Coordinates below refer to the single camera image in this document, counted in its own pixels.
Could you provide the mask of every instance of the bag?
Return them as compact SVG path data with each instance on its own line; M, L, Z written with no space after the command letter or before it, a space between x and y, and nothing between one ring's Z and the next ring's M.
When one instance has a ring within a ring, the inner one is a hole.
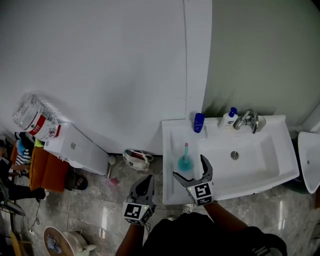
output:
M150 162L154 160L152 155L145 154L141 150L135 149L126 149L122 156L127 166L138 171L148 171Z

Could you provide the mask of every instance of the chrome faucet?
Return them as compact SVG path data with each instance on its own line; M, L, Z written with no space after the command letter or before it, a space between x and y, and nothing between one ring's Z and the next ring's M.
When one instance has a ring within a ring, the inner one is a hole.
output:
M236 130L239 130L242 125L250 125L252 133L255 134L259 125L258 114L253 109L248 109L243 116L239 116L238 119L234 122L233 127Z

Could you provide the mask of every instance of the black shirt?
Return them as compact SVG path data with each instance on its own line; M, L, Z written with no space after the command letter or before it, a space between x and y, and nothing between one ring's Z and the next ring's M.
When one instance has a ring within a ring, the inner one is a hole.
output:
M287 246L254 226L226 234L208 216L193 212L174 221L161 220L145 241L142 255L286 256Z
M9 170L12 162L6 157L2 157L0 160L0 179L7 188L11 187L11 180L9 180Z

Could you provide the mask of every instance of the white sink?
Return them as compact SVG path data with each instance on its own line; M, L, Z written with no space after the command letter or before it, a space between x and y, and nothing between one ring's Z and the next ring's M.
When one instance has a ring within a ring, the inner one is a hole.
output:
M298 149L304 183L313 194L320 185L320 134L300 132Z
M162 121L163 133L163 203L188 204L186 189L173 177L173 172L186 179L199 179L203 168L200 154L213 168L213 197L230 199L271 189L299 176L294 148L284 115L264 116L262 131L252 134L249 126L240 130L218 129L220 118L206 118L201 133L193 131L190 120ZM178 159L185 143L193 169L178 170ZM238 159L231 157L237 152Z

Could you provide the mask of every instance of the striped cloth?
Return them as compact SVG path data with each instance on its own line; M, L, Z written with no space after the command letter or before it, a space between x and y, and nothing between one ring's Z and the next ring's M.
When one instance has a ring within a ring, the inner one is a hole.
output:
M10 164L10 160L5 158L5 157L2 157L1 158L1 161L4 161L5 164L9 165Z
M18 151L15 160L16 165L26 165L31 163L32 152L35 147L36 138L33 137L29 132L15 132L14 136L16 140L22 140L22 144L25 147L23 155Z

